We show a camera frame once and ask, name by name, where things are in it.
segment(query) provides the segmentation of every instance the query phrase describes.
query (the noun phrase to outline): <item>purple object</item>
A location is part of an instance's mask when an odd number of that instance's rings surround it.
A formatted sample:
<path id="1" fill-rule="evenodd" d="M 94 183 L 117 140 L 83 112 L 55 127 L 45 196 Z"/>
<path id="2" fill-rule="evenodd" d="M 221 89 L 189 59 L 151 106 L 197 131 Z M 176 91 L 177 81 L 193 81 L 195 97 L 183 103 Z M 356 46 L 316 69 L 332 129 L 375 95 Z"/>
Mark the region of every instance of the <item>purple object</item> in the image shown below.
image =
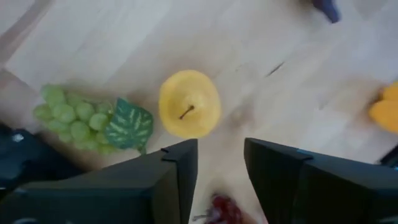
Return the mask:
<path id="1" fill-rule="evenodd" d="M 312 0 L 312 4 L 324 13 L 331 23 L 340 21 L 340 13 L 335 6 L 334 0 Z"/>

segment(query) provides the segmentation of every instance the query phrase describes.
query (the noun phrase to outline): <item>wooden table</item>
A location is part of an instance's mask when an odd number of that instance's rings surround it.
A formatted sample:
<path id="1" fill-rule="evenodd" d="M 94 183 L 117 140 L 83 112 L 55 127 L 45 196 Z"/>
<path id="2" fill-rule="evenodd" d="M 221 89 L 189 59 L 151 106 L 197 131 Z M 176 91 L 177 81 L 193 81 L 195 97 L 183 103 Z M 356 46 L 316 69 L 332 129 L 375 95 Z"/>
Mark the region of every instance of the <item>wooden table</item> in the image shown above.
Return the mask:
<path id="1" fill-rule="evenodd" d="M 199 70 L 218 88 L 223 115 L 199 140 L 192 215 L 225 184 L 260 216 L 245 137 L 363 162 L 398 142 L 366 113 L 398 74 L 398 1 L 336 3 L 342 21 L 331 25 L 301 0 L 0 0 L 0 118 L 39 131 L 31 110 L 46 83 L 126 96 L 154 114 L 153 152 L 182 140 L 159 120 L 161 83 Z M 137 156 L 57 149 L 90 169 Z"/>

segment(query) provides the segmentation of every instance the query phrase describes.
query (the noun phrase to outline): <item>green leaf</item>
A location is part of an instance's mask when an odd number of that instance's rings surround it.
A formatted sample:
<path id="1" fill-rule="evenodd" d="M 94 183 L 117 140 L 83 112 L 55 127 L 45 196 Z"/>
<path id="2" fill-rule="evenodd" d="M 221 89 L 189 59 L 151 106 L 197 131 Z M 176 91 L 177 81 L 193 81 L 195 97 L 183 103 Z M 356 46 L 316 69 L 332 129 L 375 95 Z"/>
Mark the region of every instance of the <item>green leaf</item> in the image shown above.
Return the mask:
<path id="1" fill-rule="evenodd" d="M 146 153 L 146 144 L 154 132 L 154 118 L 144 108 L 118 98 L 111 122 L 105 128 L 105 137 L 120 149 L 136 148 Z"/>

